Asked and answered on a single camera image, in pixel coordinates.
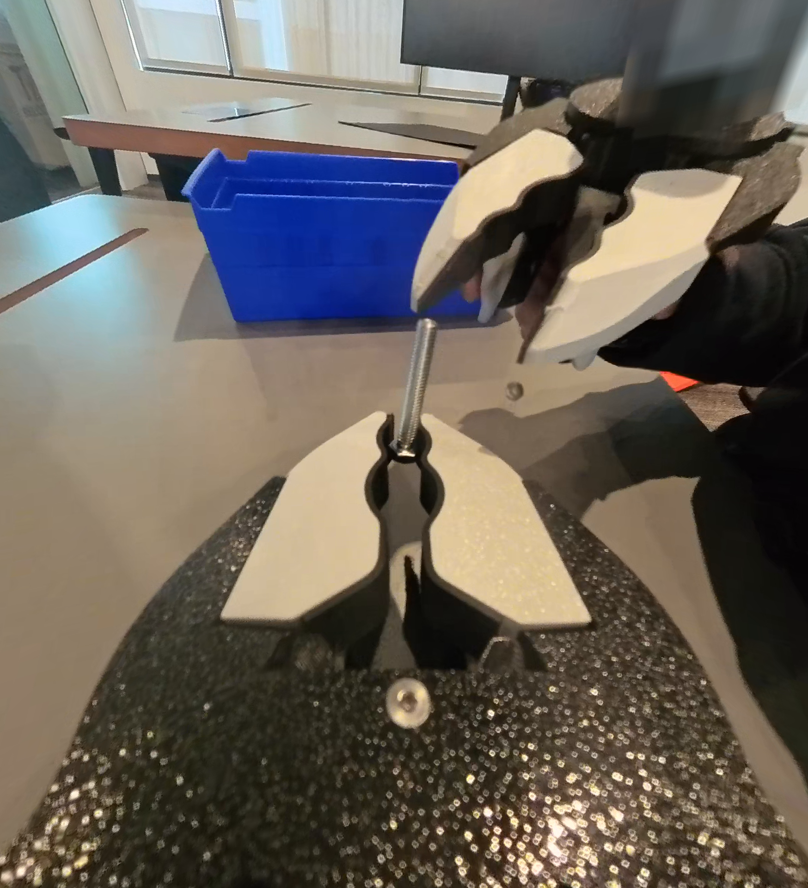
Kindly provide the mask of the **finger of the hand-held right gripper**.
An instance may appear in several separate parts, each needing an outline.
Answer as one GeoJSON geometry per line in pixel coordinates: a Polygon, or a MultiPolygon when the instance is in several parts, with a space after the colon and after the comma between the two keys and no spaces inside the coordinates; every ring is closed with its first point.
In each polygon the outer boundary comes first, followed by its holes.
{"type": "Polygon", "coordinates": [[[507,252],[519,235],[565,218],[583,165],[582,153],[565,136],[534,129],[470,168],[423,241],[411,310],[428,312],[507,252]]]}
{"type": "Polygon", "coordinates": [[[709,235],[742,178],[709,170],[639,175],[627,212],[562,272],[525,364],[587,367],[598,352],[676,304],[709,259],[709,235]]]}

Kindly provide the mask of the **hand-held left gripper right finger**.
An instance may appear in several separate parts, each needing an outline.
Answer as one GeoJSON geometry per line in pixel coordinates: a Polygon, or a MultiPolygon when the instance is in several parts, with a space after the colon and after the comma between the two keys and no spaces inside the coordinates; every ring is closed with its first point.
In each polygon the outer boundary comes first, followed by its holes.
{"type": "Polygon", "coordinates": [[[435,416],[422,416],[427,581],[491,624],[583,628],[587,606],[518,472],[435,416]]]}

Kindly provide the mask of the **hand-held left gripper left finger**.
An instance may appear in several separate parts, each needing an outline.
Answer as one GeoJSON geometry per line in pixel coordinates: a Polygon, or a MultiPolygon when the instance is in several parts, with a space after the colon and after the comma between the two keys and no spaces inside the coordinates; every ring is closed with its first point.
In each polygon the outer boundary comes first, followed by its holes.
{"type": "Polygon", "coordinates": [[[269,629],[376,629],[388,605],[392,417],[374,412],[289,472],[221,613],[269,629]]]}

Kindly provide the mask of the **silver threaded bolt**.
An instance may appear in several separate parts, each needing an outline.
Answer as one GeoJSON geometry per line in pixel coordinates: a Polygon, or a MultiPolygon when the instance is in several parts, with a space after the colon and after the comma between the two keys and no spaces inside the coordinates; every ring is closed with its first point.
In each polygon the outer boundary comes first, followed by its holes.
{"type": "Polygon", "coordinates": [[[421,429],[422,408],[429,385],[438,324],[428,318],[418,321],[410,357],[410,366],[403,388],[400,410],[395,418],[391,450],[398,461],[416,460],[416,438],[421,429]]]}

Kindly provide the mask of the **person's right forearm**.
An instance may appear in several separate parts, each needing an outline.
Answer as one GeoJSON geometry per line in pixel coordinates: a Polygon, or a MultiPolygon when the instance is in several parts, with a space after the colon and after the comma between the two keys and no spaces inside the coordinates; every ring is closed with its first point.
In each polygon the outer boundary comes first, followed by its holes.
{"type": "Polygon", "coordinates": [[[671,314],[600,356],[700,383],[808,390],[808,217],[714,255],[671,314]]]}

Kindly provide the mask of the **thin black table mat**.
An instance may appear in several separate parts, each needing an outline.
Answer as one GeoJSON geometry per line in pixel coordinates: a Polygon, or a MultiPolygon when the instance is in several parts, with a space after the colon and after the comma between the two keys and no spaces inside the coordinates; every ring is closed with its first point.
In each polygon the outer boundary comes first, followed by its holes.
{"type": "Polygon", "coordinates": [[[382,132],[399,138],[422,140],[455,148],[475,149],[484,134],[427,123],[339,121],[341,125],[382,132]]]}

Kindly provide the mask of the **large black monitor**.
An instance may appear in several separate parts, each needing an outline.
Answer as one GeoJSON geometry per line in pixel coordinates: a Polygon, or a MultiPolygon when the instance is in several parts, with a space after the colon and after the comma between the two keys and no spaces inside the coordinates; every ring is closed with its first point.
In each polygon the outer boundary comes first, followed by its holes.
{"type": "Polygon", "coordinates": [[[405,1],[400,61],[567,81],[621,74],[634,2],[405,1]]]}

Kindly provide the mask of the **blue plastic storage bin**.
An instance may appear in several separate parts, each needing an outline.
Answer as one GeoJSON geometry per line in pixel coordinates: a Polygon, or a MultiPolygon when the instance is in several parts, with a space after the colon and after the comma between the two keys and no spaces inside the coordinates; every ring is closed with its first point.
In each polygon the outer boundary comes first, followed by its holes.
{"type": "Polygon", "coordinates": [[[410,316],[454,161],[213,149],[181,192],[238,323],[410,316]]]}

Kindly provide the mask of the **brown edged table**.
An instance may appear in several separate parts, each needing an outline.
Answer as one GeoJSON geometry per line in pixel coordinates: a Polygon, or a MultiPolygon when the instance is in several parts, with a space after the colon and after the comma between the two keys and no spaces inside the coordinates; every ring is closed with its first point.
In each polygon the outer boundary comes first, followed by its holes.
{"type": "Polygon", "coordinates": [[[73,115],[64,117],[63,124],[69,140],[88,149],[96,161],[99,182],[121,152],[146,155],[154,161],[166,199],[179,203],[184,202],[181,188],[188,174],[213,149],[232,160],[259,150],[461,162],[471,149],[399,138],[339,121],[427,123],[485,134],[501,115],[498,106],[483,103],[425,99],[416,109],[406,109],[392,106],[391,100],[379,96],[374,105],[316,100],[307,107],[218,124],[181,114],[180,109],[73,115]]]}

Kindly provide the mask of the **window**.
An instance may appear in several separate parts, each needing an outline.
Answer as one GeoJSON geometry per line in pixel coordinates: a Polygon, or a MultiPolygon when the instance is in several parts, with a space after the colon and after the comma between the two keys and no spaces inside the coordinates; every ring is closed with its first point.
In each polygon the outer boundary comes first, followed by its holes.
{"type": "Polygon", "coordinates": [[[500,74],[400,59],[401,1],[123,1],[139,67],[499,104],[500,74]]]}

